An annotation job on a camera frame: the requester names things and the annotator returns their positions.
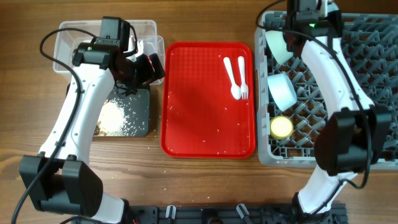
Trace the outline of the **small blue bowl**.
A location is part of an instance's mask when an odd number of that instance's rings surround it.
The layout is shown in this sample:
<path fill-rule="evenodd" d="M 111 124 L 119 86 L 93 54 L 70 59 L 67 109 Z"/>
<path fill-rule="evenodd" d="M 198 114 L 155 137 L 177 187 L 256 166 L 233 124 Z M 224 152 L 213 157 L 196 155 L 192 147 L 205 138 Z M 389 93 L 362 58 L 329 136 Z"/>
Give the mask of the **small blue bowl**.
<path fill-rule="evenodd" d="M 271 75 L 267 78 L 267 82 L 271 96 L 281 111 L 286 111 L 296 104 L 297 94 L 285 73 Z"/>

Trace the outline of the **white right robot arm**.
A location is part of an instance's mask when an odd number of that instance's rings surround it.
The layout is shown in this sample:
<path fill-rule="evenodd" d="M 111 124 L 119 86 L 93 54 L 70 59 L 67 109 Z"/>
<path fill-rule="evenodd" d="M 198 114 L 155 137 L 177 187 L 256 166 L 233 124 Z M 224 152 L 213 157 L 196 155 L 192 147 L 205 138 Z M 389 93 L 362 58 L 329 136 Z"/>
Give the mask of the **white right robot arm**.
<path fill-rule="evenodd" d="M 293 206 L 299 220 L 330 212 L 332 201 L 358 174 L 368 176 L 380 155 L 392 116 L 362 90 L 341 48 L 344 22 L 331 1 L 288 1 L 285 25 L 273 28 L 256 19 L 279 63 L 298 57 L 320 89 L 328 120 L 315 144 L 316 168 L 297 192 Z"/>

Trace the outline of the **yellow plastic cup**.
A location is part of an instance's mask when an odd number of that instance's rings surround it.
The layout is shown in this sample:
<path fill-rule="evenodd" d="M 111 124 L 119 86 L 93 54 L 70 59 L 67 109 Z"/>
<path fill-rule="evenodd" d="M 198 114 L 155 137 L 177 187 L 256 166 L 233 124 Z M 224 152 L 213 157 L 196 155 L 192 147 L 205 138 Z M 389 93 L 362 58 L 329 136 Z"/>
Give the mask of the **yellow plastic cup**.
<path fill-rule="evenodd" d="M 270 121 L 270 129 L 271 136 L 274 139 L 281 140 L 289 138 L 292 135 L 294 126 L 288 117 L 276 116 Z"/>

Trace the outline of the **white plastic spoon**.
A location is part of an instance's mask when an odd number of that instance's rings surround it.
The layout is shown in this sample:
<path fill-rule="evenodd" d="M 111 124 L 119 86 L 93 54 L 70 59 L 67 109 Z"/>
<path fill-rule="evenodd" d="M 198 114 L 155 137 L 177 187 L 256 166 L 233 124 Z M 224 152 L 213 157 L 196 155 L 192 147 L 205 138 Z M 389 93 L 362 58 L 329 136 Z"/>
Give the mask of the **white plastic spoon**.
<path fill-rule="evenodd" d="M 223 63 L 227 71 L 229 80 L 231 82 L 231 94 L 235 100 L 240 100 L 242 96 L 241 89 L 240 87 L 238 87 L 238 85 L 235 82 L 231 60 L 229 59 L 229 57 L 225 57 L 223 59 Z"/>

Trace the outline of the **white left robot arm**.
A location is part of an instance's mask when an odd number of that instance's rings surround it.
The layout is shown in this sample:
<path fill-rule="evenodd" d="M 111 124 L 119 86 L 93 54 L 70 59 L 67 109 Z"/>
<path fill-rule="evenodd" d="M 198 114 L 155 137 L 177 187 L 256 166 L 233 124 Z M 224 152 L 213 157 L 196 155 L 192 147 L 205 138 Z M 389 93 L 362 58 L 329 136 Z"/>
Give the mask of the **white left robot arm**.
<path fill-rule="evenodd" d="M 112 90 L 119 96 L 149 90 L 165 76 L 157 54 L 129 49 L 135 28 L 119 17 L 103 17 L 101 30 L 74 51 L 70 84 L 55 126 L 36 156 L 21 159 L 22 199 L 41 212 L 67 214 L 91 223 L 131 223 L 129 202 L 103 189 L 90 169 L 90 146 L 101 109 Z"/>

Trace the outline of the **green bowl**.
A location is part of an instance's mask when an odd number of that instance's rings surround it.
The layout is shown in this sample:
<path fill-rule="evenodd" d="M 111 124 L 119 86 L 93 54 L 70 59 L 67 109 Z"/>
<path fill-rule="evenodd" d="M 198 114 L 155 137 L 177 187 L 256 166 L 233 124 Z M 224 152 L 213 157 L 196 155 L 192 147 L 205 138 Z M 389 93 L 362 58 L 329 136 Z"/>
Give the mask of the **green bowl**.
<path fill-rule="evenodd" d="M 284 40 L 283 32 L 269 30 L 265 33 L 267 45 L 279 65 L 283 65 L 293 53 L 287 50 L 287 43 Z"/>

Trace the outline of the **white napkin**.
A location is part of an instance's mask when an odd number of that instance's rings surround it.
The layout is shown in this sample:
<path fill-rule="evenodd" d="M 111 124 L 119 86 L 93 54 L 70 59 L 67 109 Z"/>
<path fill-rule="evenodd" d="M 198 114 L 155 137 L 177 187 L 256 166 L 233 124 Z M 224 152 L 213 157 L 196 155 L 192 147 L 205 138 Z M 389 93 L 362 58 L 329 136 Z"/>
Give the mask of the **white napkin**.
<path fill-rule="evenodd" d="M 137 41 L 137 44 L 138 44 L 137 52 L 136 52 L 134 55 L 130 56 L 129 59 L 134 59 L 134 58 L 136 58 L 136 57 L 138 57 L 138 56 L 140 56 L 140 55 L 143 54 L 143 52 L 144 52 L 144 44 L 143 44 L 143 41 L 142 41 L 142 40 L 138 40 L 138 41 Z M 131 38 L 129 39 L 129 48 L 128 48 L 128 51 L 129 51 L 129 52 L 130 52 L 130 51 L 133 51 L 134 48 L 135 48 L 135 40 L 131 37 Z"/>

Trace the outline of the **white plastic fork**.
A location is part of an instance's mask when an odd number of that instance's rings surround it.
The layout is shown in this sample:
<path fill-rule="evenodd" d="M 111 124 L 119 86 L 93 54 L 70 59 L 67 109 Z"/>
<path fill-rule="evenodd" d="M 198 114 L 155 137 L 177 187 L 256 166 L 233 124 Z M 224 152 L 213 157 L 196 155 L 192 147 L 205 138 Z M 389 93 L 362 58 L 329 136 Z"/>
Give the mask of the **white plastic fork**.
<path fill-rule="evenodd" d="M 241 96 L 242 99 L 247 100 L 249 96 L 249 88 L 248 85 L 246 84 L 246 64 L 243 56 L 238 57 L 238 66 L 241 77 L 241 86 L 240 86 Z"/>

